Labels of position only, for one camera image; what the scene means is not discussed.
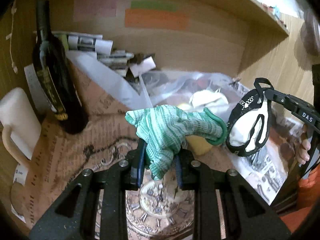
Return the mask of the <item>person's right hand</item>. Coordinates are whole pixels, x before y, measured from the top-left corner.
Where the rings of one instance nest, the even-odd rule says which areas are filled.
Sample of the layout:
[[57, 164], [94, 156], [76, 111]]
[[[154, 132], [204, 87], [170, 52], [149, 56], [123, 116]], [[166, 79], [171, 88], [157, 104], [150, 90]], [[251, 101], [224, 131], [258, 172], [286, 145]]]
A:
[[308, 141], [307, 131], [308, 131], [308, 127], [306, 124], [304, 124], [302, 128], [302, 133], [300, 136], [300, 145], [298, 146], [298, 150], [296, 152], [296, 159], [302, 165], [306, 164], [306, 162], [308, 162], [310, 159], [310, 155], [308, 154], [308, 151], [311, 148], [311, 144]]

